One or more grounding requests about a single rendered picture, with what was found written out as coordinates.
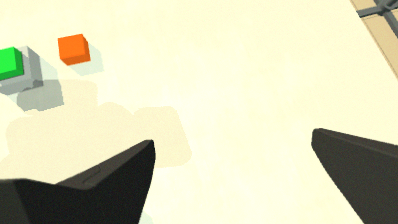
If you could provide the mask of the orange block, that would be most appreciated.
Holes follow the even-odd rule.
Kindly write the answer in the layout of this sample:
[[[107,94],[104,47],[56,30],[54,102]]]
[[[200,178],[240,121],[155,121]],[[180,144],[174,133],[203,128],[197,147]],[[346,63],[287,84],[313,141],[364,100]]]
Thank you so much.
[[[82,34],[58,38],[60,60],[67,66],[91,61],[87,40]]]

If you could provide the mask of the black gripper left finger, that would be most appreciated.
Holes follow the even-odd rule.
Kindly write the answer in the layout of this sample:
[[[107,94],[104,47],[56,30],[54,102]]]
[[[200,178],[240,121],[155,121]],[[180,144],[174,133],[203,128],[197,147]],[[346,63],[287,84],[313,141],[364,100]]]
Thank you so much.
[[[0,179],[0,224],[139,224],[155,160],[149,139],[55,184]]]

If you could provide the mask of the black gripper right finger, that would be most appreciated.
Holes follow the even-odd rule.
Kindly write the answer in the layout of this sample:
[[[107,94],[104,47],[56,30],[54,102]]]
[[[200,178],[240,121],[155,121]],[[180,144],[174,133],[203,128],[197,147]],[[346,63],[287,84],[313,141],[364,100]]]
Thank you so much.
[[[311,147],[363,224],[398,224],[398,145],[324,128]]]

